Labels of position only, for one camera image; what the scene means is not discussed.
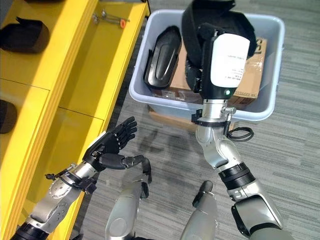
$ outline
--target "plastic storage bin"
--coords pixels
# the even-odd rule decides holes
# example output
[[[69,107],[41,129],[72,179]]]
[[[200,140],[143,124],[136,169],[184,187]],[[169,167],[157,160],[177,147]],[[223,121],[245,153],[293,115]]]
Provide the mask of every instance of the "plastic storage bin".
[[[134,100],[149,104],[159,114],[191,119],[191,115],[197,109],[201,109],[202,105],[154,97],[143,80],[149,49],[153,50],[158,35],[167,27],[181,26],[183,12],[183,10],[165,9],[155,11],[150,15],[136,60],[129,92]],[[245,16],[253,25],[256,36],[267,39],[267,48],[258,98],[245,110],[238,110],[233,116],[232,120],[234,122],[239,120],[260,121],[273,113],[285,36],[285,24],[278,17],[260,14],[245,14]]]

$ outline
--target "sticker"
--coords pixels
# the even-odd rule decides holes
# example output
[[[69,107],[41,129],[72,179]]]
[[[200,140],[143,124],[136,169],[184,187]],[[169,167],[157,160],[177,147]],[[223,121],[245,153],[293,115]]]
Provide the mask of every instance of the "sticker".
[[[225,33],[213,42],[210,78],[213,85],[237,88],[245,72],[250,41]]]

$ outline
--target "yellow shelf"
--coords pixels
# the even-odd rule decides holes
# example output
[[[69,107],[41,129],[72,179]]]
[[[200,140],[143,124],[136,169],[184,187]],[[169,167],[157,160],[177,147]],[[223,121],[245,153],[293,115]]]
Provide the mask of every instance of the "yellow shelf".
[[[94,24],[92,14],[102,9],[129,19],[126,27]],[[41,54],[0,52],[1,99],[18,110],[14,129],[0,136],[0,239],[10,239],[45,195],[51,182],[44,174],[79,163],[89,143],[108,125],[149,14],[147,3],[14,1],[3,24],[14,23],[16,16],[42,20],[50,41]],[[49,239],[69,239],[82,197]]]
[[[17,228],[41,150],[97,1],[15,0],[3,23],[16,23],[16,16],[42,20],[50,31],[50,41],[41,54],[0,51],[0,77],[4,84],[1,98],[7,96],[20,108],[14,130],[0,139],[1,239],[9,239]],[[23,85],[24,94],[15,88],[9,90],[5,81]],[[24,135],[19,123],[29,129],[29,134]],[[13,147],[6,147],[6,139]]]
[[[103,21],[89,25],[59,106],[105,120],[112,113],[148,6],[102,2],[95,12],[102,9],[130,21],[124,29]]]

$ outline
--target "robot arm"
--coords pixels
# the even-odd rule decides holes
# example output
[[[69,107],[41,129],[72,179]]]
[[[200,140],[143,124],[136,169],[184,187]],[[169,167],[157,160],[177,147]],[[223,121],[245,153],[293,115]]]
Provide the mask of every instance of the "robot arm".
[[[189,218],[181,240],[213,240],[218,227],[218,211],[215,195],[211,192],[213,183],[205,181],[195,196],[192,205],[196,208]]]
[[[117,198],[105,226],[105,240],[132,240],[135,237],[139,201],[149,196],[148,184],[152,182],[150,162],[141,158],[142,175],[133,179]]]
[[[47,179],[54,182],[11,240],[45,240],[64,219],[81,191],[87,194],[94,192],[96,181],[93,176],[106,168],[127,169],[142,162],[146,169],[143,174],[151,180],[146,167],[150,166],[149,161],[142,155],[118,155],[128,141],[135,137],[136,125],[134,117],[128,118],[111,132],[103,132],[89,146],[79,165],[72,164],[58,174],[46,174]]]
[[[236,112],[234,107],[227,107],[227,103],[242,79],[248,48],[249,40],[235,34],[216,31],[204,39],[199,89],[203,106],[192,116],[198,125],[196,139],[205,160],[216,169],[228,195],[236,202],[231,211],[239,231],[255,240],[292,240],[281,230],[283,220],[275,204],[226,137],[232,114]],[[197,222],[192,218],[197,217],[192,215],[189,222]],[[215,221],[212,218],[205,224],[214,228]],[[214,232],[201,239],[214,239]]]

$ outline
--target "black padded brace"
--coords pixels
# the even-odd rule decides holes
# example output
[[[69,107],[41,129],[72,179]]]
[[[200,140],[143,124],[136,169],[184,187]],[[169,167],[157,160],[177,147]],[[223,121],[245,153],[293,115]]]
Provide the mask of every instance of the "black padded brace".
[[[235,6],[235,0],[194,0],[182,16],[182,37],[188,59],[198,69],[202,68],[202,44],[199,37],[199,26],[204,23],[225,33],[236,34],[250,41],[248,56],[256,50],[255,30],[248,19],[240,12],[230,11]]]

